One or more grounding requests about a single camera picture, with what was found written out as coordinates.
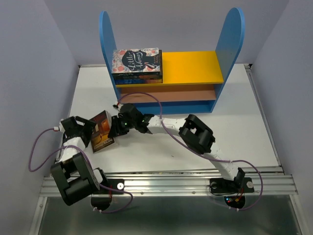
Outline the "dark red book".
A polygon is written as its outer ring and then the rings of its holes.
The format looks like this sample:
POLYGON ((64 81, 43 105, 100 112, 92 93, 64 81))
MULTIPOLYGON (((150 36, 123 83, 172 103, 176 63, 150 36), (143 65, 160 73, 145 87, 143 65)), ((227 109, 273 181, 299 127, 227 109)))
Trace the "dark red book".
POLYGON ((90 119, 96 123, 91 136, 91 147, 93 153, 100 152, 104 148, 115 145, 115 139, 109 138, 111 130, 111 115, 106 111, 102 111, 90 119))

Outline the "Three Days to See book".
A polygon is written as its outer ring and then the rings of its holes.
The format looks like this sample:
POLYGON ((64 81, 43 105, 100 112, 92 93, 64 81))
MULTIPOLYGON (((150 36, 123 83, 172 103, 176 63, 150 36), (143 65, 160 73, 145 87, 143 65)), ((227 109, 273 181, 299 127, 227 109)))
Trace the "Three Days to See book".
POLYGON ((163 82, 162 79, 114 79, 115 83, 153 83, 153 82, 157 82, 157 80, 159 82, 163 82))

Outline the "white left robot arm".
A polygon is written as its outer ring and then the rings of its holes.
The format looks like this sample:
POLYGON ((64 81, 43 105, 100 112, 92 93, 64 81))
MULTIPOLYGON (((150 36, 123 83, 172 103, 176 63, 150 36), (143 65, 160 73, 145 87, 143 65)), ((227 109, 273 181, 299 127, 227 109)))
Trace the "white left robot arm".
POLYGON ((95 176, 84 149, 88 146, 96 123, 79 116, 68 117, 59 123, 64 134, 60 160, 51 168, 52 177, 59 193, 68 206, 92 195, 103 193, 109 181, 102 169, 101 176, 95 176))

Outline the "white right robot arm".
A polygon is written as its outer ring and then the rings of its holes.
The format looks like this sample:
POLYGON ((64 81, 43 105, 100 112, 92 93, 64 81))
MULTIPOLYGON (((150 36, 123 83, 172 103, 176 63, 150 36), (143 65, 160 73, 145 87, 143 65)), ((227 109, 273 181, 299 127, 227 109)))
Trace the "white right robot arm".
POLYGON ((225 180, 226 188, 236 191, 243 185, 245 172, 230 160, 222 160, 222 152, 216 145, 213 131, 196 115, 186 118, 162 118, 153 114, 142 114, 133 104, 113 105, 118 115, 112 117, 110 138, 128 134, 135 129, 142 134, 168 134, 187 150, 209 160, 225 180))

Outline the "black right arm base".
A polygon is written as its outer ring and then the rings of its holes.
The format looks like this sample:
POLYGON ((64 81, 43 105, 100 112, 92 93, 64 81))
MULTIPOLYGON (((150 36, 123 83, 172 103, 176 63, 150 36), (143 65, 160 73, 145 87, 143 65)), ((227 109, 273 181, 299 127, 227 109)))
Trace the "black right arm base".
POLYGON ((210 179, 209 192, 214 196, 224 196, 224 201, 231 209, 242 210, 246 203, 245 193, 254 193, 252 179, 239 167, 233 181, 224 178, 210 179))

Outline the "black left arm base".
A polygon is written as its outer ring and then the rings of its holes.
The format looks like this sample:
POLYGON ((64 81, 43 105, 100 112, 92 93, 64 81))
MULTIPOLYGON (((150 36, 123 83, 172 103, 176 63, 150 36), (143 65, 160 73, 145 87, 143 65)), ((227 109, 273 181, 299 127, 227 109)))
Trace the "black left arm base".
POLYGON ((91 198, 91 205, 99 210, 107 210, 112 204, 113 195, 122 195, 124 193, 125 180, 124 179, 108 179, 102 169, 95 168, 95 172, 101 175, 101 182, 106 188, 100 187, 100 190, 95 193, 96 197, 91 198))

